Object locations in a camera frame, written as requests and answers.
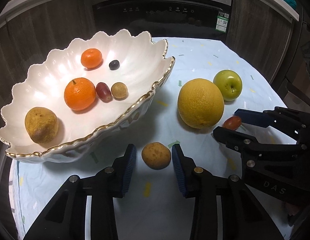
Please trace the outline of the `light blue patterned tablecloth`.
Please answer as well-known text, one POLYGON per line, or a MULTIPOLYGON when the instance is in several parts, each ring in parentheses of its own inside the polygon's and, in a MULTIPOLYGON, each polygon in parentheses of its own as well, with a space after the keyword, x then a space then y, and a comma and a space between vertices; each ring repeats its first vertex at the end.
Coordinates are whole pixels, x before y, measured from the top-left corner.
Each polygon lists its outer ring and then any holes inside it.
MULTIPOLYGON (((223 119, 239 109, 264 111, 284 106, 279 95, 248 62, 220 41, 169 38, 167 54, 176 63, 166 84, 156 93, 146 114, 128 128, 106 138, 96 151, 67 164, 25 164, 12 161, 9 196, 22 239, 43 207, 71 175, 90 177, 123 155, 128 144, 138 151, 151 142, 166 147, 179 143, 185 155, 212 174, 227 177, 241 174, 241 158, 215 141, 211 129, 193 129, 184 124, 177 111, 179 91, 195 78, 212 80, 216 73, 230 69, 239 74, 243 91, 225 105, 223 119)), ((188 239, 194 208, 178 189, 172 166, 152 170, 137 156, 130 188, 114 200, 120 239, 188 239)))

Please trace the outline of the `green apple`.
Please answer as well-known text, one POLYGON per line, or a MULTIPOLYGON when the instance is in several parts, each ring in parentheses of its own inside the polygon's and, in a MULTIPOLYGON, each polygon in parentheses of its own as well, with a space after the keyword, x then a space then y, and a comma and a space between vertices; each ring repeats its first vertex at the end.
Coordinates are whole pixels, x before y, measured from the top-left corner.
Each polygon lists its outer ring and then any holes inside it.
POLYGON ((243 90, 241 77, 232 70, 219 71, 215 75, 213 83, 219 88, 224 101, 234 101, 243 90))

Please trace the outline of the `yellow grapefruit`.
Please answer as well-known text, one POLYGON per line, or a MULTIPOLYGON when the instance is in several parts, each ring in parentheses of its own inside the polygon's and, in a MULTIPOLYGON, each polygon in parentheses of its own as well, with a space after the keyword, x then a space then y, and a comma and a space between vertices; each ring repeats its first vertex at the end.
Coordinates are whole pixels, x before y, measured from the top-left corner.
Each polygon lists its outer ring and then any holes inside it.
POLYGON ((218 87, 207 79, 188 81, 180 89, 177 108, 181 119, 195 129, 209 128, 223 116, 224 99, 218 87))

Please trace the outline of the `built-in black dishwasher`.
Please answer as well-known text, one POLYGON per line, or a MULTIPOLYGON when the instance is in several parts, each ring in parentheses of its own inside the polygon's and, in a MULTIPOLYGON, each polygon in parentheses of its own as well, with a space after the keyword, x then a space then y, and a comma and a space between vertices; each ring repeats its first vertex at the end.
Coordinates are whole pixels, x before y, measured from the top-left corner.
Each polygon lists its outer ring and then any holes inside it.
POLYGON ((232 0, 92 0, 98 30, 114 35, 201 38, 225 41, 232 0))

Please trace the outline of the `red grape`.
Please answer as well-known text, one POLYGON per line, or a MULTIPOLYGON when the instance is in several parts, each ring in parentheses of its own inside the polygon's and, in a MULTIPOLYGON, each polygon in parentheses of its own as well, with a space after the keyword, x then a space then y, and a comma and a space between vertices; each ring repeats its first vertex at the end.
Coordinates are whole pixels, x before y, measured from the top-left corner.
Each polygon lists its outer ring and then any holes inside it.
POLYGON ((236 131, 241 126, 242 120, 239 116, 231 116, 222 125, 223 128, 236 131))
POLYGON ((109 87, 107 86, 106 83, 104 82, 99 82, 96 85, 96 93, 98 97, 103 101, 103 102, 110 102, 112 100, 112 93, 109 87))

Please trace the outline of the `brown longan fruit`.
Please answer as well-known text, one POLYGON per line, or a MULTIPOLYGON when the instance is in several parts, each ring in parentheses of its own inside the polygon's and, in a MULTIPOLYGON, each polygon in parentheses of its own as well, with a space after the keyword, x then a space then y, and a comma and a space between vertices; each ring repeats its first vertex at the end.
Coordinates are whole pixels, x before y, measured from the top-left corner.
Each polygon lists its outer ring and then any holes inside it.
POLYGON ((117 82, 111 87, 111 93, 116 100, 124 100, 128 97, 128 88, 122 82, 117 82))
POLYGON ((149 168, 153 170, 161 170, 170 164, 171 152, 163 144, 152 142, 143 148, 141 157, 149 168))

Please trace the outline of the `white scalloped ceramic bowl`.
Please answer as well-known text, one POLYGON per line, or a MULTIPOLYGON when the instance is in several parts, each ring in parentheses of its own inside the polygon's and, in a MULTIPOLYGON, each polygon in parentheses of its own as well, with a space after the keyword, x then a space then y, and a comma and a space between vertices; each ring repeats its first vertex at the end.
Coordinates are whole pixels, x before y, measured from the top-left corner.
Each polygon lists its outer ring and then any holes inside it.
POLYGON ((166 39, 122 29, 75 38, 29 67, 1 109, 5 154, 23 163, 72 163, 148 110, 175 58, 166 39))

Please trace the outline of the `yellow-brown mango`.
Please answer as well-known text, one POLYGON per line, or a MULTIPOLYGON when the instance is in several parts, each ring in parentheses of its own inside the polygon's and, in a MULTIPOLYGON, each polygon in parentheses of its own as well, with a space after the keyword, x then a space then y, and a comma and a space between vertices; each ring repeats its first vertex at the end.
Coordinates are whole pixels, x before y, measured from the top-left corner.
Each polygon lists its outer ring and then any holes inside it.
POLYGON ((25 116, 25 128, 33 142, 46 144, 57 136, 59 121, 48 108, 33 107, 25 116))

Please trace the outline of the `orange mandarin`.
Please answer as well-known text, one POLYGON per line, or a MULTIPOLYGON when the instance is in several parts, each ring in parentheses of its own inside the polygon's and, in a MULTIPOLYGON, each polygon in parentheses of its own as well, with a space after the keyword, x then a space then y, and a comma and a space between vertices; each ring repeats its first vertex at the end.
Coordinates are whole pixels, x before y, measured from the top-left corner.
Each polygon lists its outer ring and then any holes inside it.
POLYGON ((81 64, 87 69, 95 69, 102 63, 102 53, 96 48, 87 49, 81 55, 81 64))
POLYGON ((64 101, 73 111, 90 107, 96 99, 94 84, 85 77, 72 79, 64 90, 64 101))

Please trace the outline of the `dark blueberry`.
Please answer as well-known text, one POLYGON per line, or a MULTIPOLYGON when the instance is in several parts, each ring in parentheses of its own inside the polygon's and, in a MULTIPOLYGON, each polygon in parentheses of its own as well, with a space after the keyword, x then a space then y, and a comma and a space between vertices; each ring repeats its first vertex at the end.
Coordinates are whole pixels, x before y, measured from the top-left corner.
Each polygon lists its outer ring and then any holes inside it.
POLYGON ((118 60, 113 60, 109 63, 110 70, 117 70, 120 67, 120 62, 118 60))

